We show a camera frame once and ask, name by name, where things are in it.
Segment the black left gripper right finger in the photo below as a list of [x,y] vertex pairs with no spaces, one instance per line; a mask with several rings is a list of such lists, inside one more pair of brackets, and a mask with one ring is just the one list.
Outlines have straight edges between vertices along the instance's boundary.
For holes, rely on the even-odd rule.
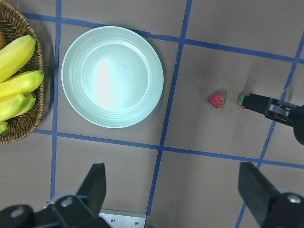
[[279,191],[250,162],[241,162],[238,192],[261,228],[302,228],[303,196]]

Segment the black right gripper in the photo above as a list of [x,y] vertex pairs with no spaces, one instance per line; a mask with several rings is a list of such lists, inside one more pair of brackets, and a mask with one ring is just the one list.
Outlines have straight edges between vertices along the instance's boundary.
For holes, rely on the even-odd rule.
[[304,106],[296,105],[262,95],[245,95],[242,106],[262,114],[272,121],[293,126],[296,140],[304,144]]

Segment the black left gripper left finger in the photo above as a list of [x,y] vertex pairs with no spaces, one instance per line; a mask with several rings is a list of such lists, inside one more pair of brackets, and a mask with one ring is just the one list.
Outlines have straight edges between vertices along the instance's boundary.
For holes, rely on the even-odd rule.
[[34,212],[29,205],[0,211],[2,228],[105,228],[99,216],[106,194],[105,165],[93,164],[76,194],[66,195]]

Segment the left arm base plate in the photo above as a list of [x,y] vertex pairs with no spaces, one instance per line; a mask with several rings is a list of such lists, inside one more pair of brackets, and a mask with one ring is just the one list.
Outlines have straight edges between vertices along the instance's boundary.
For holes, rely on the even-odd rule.
[[143,228],[146,223],[145,214],[108,209],[93,212],[73,196],[49,203],[44,209],[60,228]]

